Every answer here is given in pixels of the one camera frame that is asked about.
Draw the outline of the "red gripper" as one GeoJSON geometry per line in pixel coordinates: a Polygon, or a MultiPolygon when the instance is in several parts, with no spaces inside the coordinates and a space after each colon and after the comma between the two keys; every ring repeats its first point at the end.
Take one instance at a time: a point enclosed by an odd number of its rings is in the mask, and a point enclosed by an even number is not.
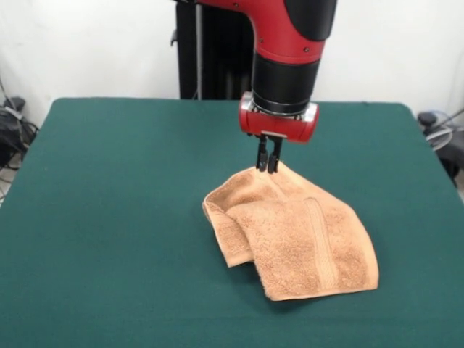
{"type": "Polygon", "coordinates": [[[239,111],[241,130],[244,133],[259,136],[256,169],[267,170],[268,166],[269,174],[277,173],[283,144],[282,138],[290,142],[307,143],[315,131],[319,114],[320,109],[316,107],[314,110],[310,109],[301,120],[298,120],[293,117],[267,115],[262,112],[241,109],[239,111]],[[267,136],[278,137],[270,139],[273,142],[273,151],[269,159],[267,136]]]}

